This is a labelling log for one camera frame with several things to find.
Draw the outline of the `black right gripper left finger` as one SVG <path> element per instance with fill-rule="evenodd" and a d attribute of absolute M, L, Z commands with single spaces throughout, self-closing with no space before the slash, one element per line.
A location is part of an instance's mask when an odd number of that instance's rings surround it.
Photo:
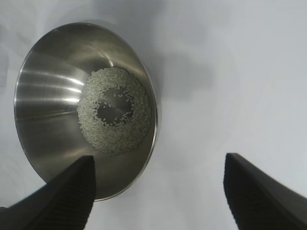
<path fill-rule="evenodd" d="M 83 230 L 96 194 L 93 156 L 83 156 L 45 186 L 0 213 L 2 230 Z"/>

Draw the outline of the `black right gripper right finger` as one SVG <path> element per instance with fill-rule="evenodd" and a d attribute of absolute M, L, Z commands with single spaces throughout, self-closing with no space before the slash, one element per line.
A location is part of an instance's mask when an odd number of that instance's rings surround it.
<path fill-rule="evenodd" d="M 240 230 L 307 228 L 307 199 L 237 153 L 225 157 L 223 186 Z"/>

